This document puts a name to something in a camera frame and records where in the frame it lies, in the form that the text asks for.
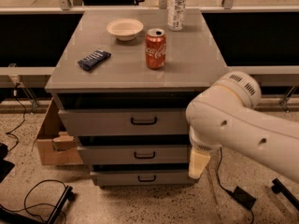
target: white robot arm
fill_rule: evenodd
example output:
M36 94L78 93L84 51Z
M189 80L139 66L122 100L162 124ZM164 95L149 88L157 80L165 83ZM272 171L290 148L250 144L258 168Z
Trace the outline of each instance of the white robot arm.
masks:
M225 146L299 183L299 122L252 110L260 98L254 78L232 72L189 103L191 178L199 178L210 153Z

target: brown box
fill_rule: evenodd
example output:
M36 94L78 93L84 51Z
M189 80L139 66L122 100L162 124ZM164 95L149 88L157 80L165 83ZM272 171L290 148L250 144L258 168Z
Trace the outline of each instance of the brown box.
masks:
M50 102L43 124L36 137L42 165L82 164L74 137L64 132L54 100Z

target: floor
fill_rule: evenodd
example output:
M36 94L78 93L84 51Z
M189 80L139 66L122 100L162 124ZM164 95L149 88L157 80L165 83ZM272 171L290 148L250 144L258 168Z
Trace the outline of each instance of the floor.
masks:
M156 6L158 0L147 0L147 6ZM299 0L235 0L238 5L298 5ZM189 0L190 6L218 6L221 0ZM0 0L0 7L51 7L58 6L57 0ZM76 200L67 202L64 215L56 223L72 224L244 224L252 221L251 213L232 200L224 192L217 180L216 172L220 153L215 154L203 172L198 183L191 186L165 185L144 187L96 187L84 165L45 166L41 165L35 144L36 135L45 118L49 101L30 112L30 103L26 105L25 122L14 133L20 143L11 150L6 160L15 164L14 169L0 183L0 204L5 208L19 210L24 207L27 193L38 182L55 179L73 187ZM274 116L299 121L299 109L283 113L279 108L267 112ZM13 147L15 140L6 132L16 127L23 117L20 104L6 100L0 104L0 142ZM282 195L271 190L272 180L279 180L299 199L299 184L296 184L261 164L243 155L223 148L223 160L220 168L221 183L229 190L236 186L246 190L257 198L252 208L254 223L298 223L299 213ZM27 206L37 203L56 204L64 187L57 182L46 182L38 186L27 199ZM40 205L30 209L44 220L51 207Z

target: soda can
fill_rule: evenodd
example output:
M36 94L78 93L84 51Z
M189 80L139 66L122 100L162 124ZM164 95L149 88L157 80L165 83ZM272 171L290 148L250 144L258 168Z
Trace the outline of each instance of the soda can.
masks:
M166 35L160 28L149 29L145 41L146 62L150 69L164 66L166 58Z

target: white bowl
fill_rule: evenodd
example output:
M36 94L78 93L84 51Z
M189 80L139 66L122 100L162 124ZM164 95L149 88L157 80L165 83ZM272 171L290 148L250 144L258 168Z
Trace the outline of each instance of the white bowl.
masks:
M129 41L136 37L143 29L143 24L134 19L118 19L112 21L107 30L121 41Z

